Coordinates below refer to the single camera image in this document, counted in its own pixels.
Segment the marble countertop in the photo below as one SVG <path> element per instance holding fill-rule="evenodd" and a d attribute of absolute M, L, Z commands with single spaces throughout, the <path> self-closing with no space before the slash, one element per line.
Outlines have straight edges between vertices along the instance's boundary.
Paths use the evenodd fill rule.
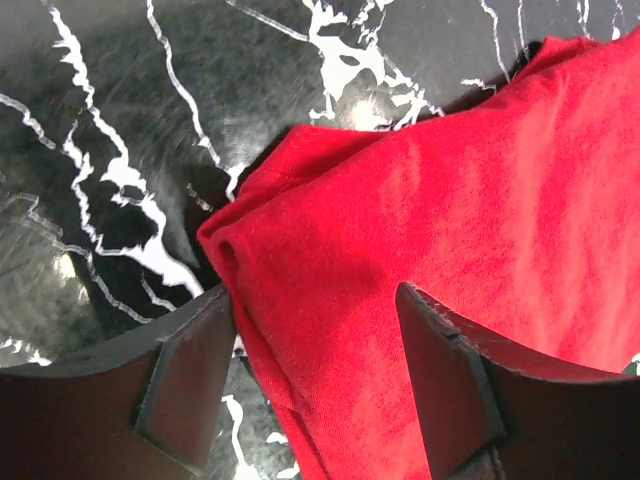
<path fill-rule="evenodd" d="M 638 0 L 0 0 L 0 366 L 218 283 L 195 232 L 291 126 L 450 114 L 546 36 L 639 18 Z M 238 343 L 208 475 L 300 478 L 247 367 Z"/>

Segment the folded cloth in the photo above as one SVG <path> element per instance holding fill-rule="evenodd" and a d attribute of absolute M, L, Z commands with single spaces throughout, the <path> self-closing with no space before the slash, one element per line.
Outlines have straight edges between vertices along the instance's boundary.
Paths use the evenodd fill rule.
<path fill-rule="evenodd" d="M 294 129 L 201 228 L 306 480 L 430 478 L 402 281 L 567 361 L 640 350 L 639 75 L 638 32 L 550 38 L 473 110 Z"/>

